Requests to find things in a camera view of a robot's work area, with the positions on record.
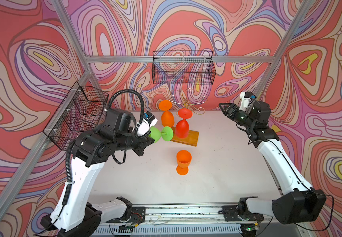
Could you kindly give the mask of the green wine glass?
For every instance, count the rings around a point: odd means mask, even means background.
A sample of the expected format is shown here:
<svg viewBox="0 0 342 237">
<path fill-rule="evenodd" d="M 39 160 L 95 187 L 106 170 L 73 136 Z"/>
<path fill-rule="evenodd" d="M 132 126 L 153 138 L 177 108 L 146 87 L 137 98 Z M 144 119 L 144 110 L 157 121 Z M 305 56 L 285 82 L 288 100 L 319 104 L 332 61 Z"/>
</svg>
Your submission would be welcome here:
<svg viewBox="0 0 342 237">
<path fill-rule="evenodd" d="M 151 127 L 150 137 L 155 140 L 155 143 L 162 138 L 164 141 L 171 141 L 173 139 L 173 130 L 169 126 L 165 126 L 162 131 L 156 127 Z"/>
</svg>

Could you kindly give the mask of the orange wine glass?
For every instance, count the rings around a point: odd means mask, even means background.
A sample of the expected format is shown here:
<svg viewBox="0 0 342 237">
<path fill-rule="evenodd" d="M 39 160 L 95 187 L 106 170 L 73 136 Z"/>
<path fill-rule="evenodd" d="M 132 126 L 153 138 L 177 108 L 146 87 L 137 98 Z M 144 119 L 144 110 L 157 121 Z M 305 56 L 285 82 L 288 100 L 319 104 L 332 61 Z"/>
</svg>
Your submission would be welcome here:
<svg viewBox="0 0 342 237">
<path fill-rule="evenodd" d="M 186 175 L 189 172 L 189 165 L 192 161 L 192 155 L 186 150 L 181 150 L 176 155 L 177 167 L 176 172 L 179 175 Z"/>
<path fill-rule="evenodd" d="M 163 126 L 173 127 L 174 126 L 174 116 L 170 112 L 172 108 L 172 103 L 168 100 L 163 100 L 159 103 L 159 109 L 163 111 L 161 116 L 161 121 Z"/>
</svg>

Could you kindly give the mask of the red wine glass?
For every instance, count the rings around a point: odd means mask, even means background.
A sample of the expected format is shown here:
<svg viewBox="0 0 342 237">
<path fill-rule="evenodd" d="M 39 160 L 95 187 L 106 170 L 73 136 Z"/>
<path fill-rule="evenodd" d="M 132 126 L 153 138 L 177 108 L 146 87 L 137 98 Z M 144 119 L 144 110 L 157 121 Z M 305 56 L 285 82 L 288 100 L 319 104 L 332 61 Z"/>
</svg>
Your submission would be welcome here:
<svg viewBox="0 0 342 237">
<path fill-rule="evenodd" d="M 178 115 L 182 118 L 182 120 L 176 125 L 175 135 L 178 138 L 186 138 L 190 129 L 187 120 L 193 116 L 193 113 L 191 110 L 183 108 L 178 111 Z"/>
</svg>

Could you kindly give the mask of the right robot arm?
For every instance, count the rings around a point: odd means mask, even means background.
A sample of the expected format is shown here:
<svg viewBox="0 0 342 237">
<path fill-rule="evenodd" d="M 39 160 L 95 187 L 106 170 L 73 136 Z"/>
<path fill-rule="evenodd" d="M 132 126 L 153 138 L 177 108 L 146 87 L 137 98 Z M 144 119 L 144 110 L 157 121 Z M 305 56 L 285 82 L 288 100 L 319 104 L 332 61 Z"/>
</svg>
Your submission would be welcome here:
<svg viewBox="0 0 342 237">
<path fill-rule="evenodd" d="M 326 202 L 326 194 L 316 190 L 286 154 L 278 135 L 268 125 L 269 104 L 254 101 L 242 110 L 234 103 L 220 103 L 219 108 L 224 116 L 245 128 L 250 143 L 262 154 L 280 192 L 275 200 L 242 198 L 242 211 L 271 216 L 281 224 L 316 221 Z"/>
</svg>

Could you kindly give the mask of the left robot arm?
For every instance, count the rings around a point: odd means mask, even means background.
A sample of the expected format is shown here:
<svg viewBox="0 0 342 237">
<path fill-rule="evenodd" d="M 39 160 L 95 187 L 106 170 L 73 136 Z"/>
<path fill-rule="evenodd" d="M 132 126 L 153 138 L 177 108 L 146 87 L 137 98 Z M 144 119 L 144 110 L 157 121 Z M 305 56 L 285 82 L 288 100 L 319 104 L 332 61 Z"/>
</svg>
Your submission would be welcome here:
<svg viewBox="0 0 342 237">
<path fill-rule="evenodd" d="M 126 93 L 135 95 L 140 102 L 138 121 L 131 112 L 111 107 L 119 95 Z M 143 156 L 144 150 L 155 142 L 150 134 L 157 119 L 144 111 L 144 99 L 134 89 L 113 94 L 106 108 L 104 123 L 69 142 L 65 154 L 67 181 L 53 212 L 41 219 L 45 231 L 57 230 L 59 237 L 89 237 L 101 223 L 131 221 L 132 203 L 126 198 L 117 197 L 103 204 L 91 204 L 88 198 L 109 158 L 118 165 L 124 164 L 126 154 L 119 161 L 116 151 L 132 150 L 137 156 Z"/>
</svg>

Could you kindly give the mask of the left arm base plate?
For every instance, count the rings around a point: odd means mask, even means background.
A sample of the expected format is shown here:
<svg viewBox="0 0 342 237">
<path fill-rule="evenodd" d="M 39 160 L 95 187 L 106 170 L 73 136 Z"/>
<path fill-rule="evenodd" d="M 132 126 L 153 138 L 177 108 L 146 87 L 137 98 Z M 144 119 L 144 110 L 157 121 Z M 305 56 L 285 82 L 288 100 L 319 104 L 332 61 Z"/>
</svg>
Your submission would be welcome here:
<svg viewBox="0 0 342 237">
<path fill-rule="evenodd" d="M 145 214 L 145 206 L 133 207 L 130 214 L 107 222 L 109 233 L 114 237 L 130 236 L 134 233 L 134 229 L 145 221 Z"/>
</svg>

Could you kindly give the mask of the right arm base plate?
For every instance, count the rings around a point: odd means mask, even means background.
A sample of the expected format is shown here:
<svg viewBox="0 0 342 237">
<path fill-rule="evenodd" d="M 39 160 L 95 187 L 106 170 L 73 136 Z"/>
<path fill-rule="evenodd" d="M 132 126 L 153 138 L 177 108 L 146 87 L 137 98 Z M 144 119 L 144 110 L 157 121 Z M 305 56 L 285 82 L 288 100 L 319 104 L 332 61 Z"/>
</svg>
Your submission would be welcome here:
<svg viewBox="0 0 342 237">
<path fill-rule="evenodd" d="M 218 211 L 218 214 L 222 214 L 226 222 L 242 221 L 242 222 L 262 222 L 264 216 L 262 214 L 255 214 L 248 212 L 244 207 L 238 207 L 237 205 L 224 205 L 222 209 Z"/>
</svg>

